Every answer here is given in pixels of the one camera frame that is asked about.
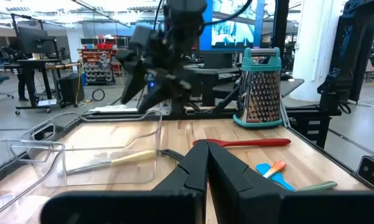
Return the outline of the white building column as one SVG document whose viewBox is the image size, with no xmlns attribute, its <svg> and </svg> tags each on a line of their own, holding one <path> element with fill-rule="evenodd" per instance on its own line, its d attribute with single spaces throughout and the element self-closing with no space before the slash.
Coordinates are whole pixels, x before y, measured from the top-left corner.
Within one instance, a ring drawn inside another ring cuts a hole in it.
<svg viewBox="0 0 374 224">
<path fill-rule="evenodd" d="M 337 25 L 344 0 L 303 0 L 292 75 L 304 83 L 289 96 L 317 102 L 319 87 L 329 72 Z"/>
</svg>

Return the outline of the person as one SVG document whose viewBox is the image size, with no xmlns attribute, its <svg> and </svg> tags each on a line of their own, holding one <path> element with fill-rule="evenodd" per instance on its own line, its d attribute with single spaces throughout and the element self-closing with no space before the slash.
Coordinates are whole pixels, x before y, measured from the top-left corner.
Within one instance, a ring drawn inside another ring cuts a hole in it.
<svg viewBox="0 0 374 224">
<path fill-rule="evenodd" d="M 19 47 L 19 42 L 14 40 L 9 45 L 1 48 L 8 57 L 9 63 L 16 63 L 18 60 L 27 60 L 32 57 L 31 54 L 25 54 Z M 26 79 L 20 73 L 17 74 L 18 79 L 18 96 L 19 101 L 28 101 L 26 98 Z"/>
</svg>

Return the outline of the small orange white spatula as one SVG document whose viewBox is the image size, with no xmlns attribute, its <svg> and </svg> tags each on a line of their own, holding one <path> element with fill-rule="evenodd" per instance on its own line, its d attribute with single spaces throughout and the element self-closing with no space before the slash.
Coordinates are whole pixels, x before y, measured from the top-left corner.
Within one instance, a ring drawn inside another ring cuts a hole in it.
<svg viewBox="0 0 374 224">
<path fill-rule="evenodd" d="M 282 171 L 286 167 L 286 163 L 284 161 L 276 161 L 269 170 L 263 174 L 263 177 L 270 178 L 275 173 Z"/>
</svg>

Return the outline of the black work desk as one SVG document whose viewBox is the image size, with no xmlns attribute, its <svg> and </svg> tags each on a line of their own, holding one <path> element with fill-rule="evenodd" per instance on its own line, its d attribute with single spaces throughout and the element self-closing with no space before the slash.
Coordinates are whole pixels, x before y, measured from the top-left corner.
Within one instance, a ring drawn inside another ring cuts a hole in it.
<svg viewBox="0 0 374 224">
<path fill-rule="evenodd" d="M 232 68 L 203 68 L 202 64 L 190 64 L 185 69 L 196 73 L 204 84 L 202 103 L 204 106 L 214 106 L 215 99 L 225 99 L 235 88 L 240 77 L 240 67 Z"/>
</svg>

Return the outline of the pale green handled utensil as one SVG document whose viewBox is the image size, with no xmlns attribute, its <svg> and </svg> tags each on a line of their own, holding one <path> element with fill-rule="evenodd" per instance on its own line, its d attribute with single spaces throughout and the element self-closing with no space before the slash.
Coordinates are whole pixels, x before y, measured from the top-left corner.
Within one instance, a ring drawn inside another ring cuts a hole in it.
<svg viewBox="0 0 374 224">
<path fill-rule="evenodd" d="M 338 183 L 334 181 L 326 181 L 319 184 L 314 184 L 300 189 L 296 189 L 296 191 L 330 190 L 336 188 L 337 186 Z"/>
</svg>

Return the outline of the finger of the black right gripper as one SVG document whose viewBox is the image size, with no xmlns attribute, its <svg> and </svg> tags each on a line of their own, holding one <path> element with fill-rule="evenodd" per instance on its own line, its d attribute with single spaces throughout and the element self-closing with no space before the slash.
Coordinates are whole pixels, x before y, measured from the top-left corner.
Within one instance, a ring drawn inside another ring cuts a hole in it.
<svg viewBox="0 0 374 224">
<path fill-rule="evenodd" d="M 125 105 L 145 87 L 146 81 L 144 77 L 147 71 L 141 56 L 136 51 L 119 50 L 116 54 L 116 59 L 122 64 L 128 74 L 121 95 L 121 103 Z"/>
<path fill-rule="evenodd" d="M 170 100 L 186 100 L 189 84 L 173 75 L 157 75 L 154 86 L 138 106 L 138 112 L 145 113 L 157 104 Z"/>
</svg>

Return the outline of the black and blue stand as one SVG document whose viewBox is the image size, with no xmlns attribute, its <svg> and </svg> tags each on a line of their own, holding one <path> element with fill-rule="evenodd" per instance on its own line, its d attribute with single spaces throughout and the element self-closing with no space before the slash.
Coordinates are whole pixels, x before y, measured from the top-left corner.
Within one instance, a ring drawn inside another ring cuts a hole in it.
<svg viewBox="0 0 374 224">
<path fill-rule="evenodd" d="M 357 101 L 374 40 L 374 0 L 348 0 L 339 17 L 329 72 L 317 88 L 319 108 L 349 114 Z"/>
</svg>

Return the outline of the black drawer unit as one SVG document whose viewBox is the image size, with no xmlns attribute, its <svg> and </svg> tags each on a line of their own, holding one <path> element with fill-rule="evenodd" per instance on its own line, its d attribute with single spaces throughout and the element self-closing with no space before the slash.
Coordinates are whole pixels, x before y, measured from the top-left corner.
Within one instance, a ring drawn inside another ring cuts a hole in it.
<svg viewBox="0 0 374 224">
<path fill-rule="evenodd" d="M 316 106 L 286 108 L 291 127 L 317 146 L 324 148 L 331 117 Z"/>
</svg>

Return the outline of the parts rack with red bins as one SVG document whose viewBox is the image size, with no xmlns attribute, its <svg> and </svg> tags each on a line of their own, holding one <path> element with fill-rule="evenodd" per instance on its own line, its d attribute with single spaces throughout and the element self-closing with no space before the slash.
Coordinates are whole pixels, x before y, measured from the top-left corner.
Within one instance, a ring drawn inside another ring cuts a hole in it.
<svg viewBox="0 0 374 224">
<path fill-rule="evenodd" d="M 114 85 L 120 77 L 123 85 L 127 72 L 115 59 L 119 50 L 128 50 L 129 37 L 99 35 L 95 38 L 81 38 L 78 50 L 87 85 Z"/>
</svg>

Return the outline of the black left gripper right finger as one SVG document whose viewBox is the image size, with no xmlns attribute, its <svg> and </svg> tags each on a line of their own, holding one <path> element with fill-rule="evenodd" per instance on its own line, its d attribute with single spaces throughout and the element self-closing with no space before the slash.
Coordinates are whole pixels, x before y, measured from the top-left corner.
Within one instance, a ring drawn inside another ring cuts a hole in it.
<svg viewBox="0 0 374 224">
<path fill-rule="evenodd" d="M 224 224 L 374 224 L 374 190 L 290 191 L 210 142 L 208 174 Z"/>
</svg>

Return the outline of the yellow handled knife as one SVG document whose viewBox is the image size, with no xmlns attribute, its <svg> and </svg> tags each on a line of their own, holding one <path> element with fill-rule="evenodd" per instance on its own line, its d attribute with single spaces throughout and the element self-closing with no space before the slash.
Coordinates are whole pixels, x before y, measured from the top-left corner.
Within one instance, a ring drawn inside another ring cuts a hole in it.
<svg viewBox="0 0 374 224">
<path fill-rule="evenodd" d="M 134 164 L 139 161 L 155 159 L 156 157 L 157 151 L 139 151 L 115 159 L 91 157 L 88 160 L 80 161 L 79 164 L 81 164 L 81 166 L 76 167 L 74 169 L 65 169 L 62 173 L 58 174 L 57 176 L 65 177 L 99 170 L 116 170 L 121 166 Z"/>
</svg>

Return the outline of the black frame post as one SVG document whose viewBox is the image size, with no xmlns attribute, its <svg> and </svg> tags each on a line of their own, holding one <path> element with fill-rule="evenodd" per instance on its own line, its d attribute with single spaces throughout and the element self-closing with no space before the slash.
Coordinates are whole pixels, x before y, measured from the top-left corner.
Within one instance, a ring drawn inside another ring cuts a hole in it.
<svg viewBox="0 0 374 224">
<path fill-rule="evenodd" d="M 284 56 L 284 45 L 288 23 L 289 0 L 275 0 L 273 36 L 271 47 L 277 47 L 280 51 L 280 58 Z"/>
</svg>

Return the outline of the red silicone spoon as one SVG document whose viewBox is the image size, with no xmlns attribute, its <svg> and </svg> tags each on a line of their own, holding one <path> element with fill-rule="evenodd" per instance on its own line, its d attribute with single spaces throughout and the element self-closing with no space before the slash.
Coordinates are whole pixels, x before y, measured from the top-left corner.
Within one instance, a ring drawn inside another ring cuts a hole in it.
<svg viewBox="0 0 374 224">
<path fill-rule="evenodd" d="M 199 142 L 212 142 L 218 144 L 221 147 L 234 147 L 234 146 L 261 146 L 261 147 L 270 147 L 270 146 L 286 146 L 291 143 L 290 139 L 285 138 L 274 138 L 274 139 L 257 139 L 257 140 L 246 140 L 246 141 L 222 141 L 219 139 L 199 139 L 192 143 L 196 145 Z"/>
</svg>

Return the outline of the black box on floor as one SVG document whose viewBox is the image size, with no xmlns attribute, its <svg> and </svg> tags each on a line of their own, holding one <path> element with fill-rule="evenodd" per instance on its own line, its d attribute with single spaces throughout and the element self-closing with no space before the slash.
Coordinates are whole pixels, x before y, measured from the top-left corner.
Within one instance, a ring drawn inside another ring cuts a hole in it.
<svg viewBox="0 0 374 224">
<path fill-rule="evenodd" d="M 67 103 L 80 102 L 85 99 L 82 83 L 78 75 L 70 75 L 58 80 L 62 101 Z"/>
</svg>

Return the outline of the teal silicone spatula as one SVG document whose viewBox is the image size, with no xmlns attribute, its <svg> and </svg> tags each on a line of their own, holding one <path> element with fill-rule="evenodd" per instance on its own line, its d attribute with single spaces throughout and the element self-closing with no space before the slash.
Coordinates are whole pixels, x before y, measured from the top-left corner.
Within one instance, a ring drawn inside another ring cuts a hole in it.
<svg viewBox="0 0 374 224">
<path fill-rule="evenodd" d="M 256 171 L 258 173 L 260 173 L 261 175 L 264 175 L 265 173 L 267 173 L 267 171 L 269 171 L 270 168 L 271 168 L 271 165 L 268 164 L 268 163 L 262 163 L 262 164 L 257 164 L 256 165 Z M 290 190 L 290 191 L 295 190 L 295 188 L 293 186 L 291 186 L 290 184 L 288 184 L 284 180 L 283 174 L 281 172 L 276 172 L 269 179 L 272 180 L 273 182 L 279 184 L 280 186 L 284 187 L 287 190 Z"/>
</svg>

